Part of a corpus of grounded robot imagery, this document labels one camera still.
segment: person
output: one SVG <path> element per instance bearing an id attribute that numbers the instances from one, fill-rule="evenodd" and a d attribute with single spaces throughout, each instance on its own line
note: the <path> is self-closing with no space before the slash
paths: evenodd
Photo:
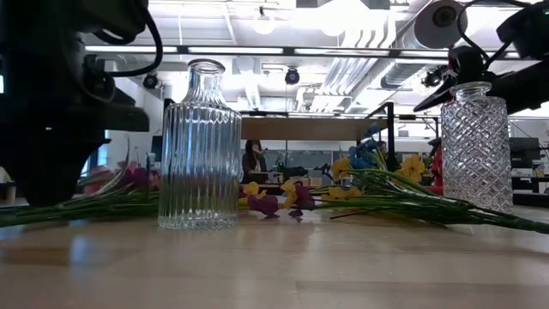
<path id="1" fill-rule="evenodd" d="M 259 172 L 267 172 L 267 164 L 263 157 L 263 150 L 260 141 L 246 141 L 245 147 L 246 153 L 242 155 L 242 169 L 244 171 L 244 177 L 242 178 L 243 184 L 249 184 L 252 181 L 258 184 L 268 183 L 267 174 L 255 174 Z"/>

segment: security camera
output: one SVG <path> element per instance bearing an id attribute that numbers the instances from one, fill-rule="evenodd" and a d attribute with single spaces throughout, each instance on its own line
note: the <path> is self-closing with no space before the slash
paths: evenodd
<path id="1" fill-rule="evenodd" d="M 286 73 L 286 78 L 284 78 L 286 81 L 286 85 L 295 85 L 299 82 L 299 73 L 298 69 L 296 68 L 290 68 L 288 69 L 288 72 Z"/>
<path id="2" fill-rule="evenodd" d="M 157 89 L 161 86 L 161 82 L 156 77 L 156 72 L 151 72 L 143 79 L 143 87 L 146 89 Z"/>

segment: glass vase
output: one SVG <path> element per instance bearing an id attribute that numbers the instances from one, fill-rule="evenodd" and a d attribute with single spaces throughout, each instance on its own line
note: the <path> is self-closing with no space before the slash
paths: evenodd
<path id="1" fill-rule="evenodd" d="M 189 62 L 189 90 L 164 114 L 158 223 L 177 229 L 230 227 L 238 217 L 242 118 L 225 105 L 222 64 Z"/>
<path id="2" fill-rule="evenodd" d="M 489 82 L 453 87 L 442 108 L 443 190 L 446 197 L 512 212 L 507 106 L 488 97 Z"/>

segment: blue flower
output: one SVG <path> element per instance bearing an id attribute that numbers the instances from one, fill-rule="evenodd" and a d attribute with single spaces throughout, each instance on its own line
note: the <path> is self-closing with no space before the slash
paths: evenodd
<path id="1" fill-rule="evenodd" d="M 357 154 L 357 148 L 354 146 L 349 147 L 349 156 L 354 157 Z"/>
<path id="2" fill-rule="evenodd" d="M 362 158 L 350 158 L 351 167 L 354 169 L 364 169 L 368 167 L 368 164 Z"/>
<path id="3" fill-rule="evenodd" d="M 366 148 L 367 148 L 368 150 L 370 150 L 370 151 L 372 151 L 372 150 L 374 150 L 374 149 L 377 148 L 377 142 L 374 141 L 373 139 L 368 139 L 368 140 L 366 140 L 365 145 L 366 145 Z"/>
<path id="4" fill-rule="evenodd" d="M 370 124 L 370 128 L 368 128 L 368 131 L 364 134 L 365 138 L 372 137 L 373 135 L 381 132 L 381 127 L 377 123 Z"/>

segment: shelf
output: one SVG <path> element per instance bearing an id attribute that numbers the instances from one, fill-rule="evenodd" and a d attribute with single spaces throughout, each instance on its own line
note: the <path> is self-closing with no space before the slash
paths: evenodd
<path id="1" fill-rule="evenodd" d="M 359 141 L 371 124 L 387 128 L 387 121 L 368 118 L 242 118 L 242 139 L 289 141 Z"/>

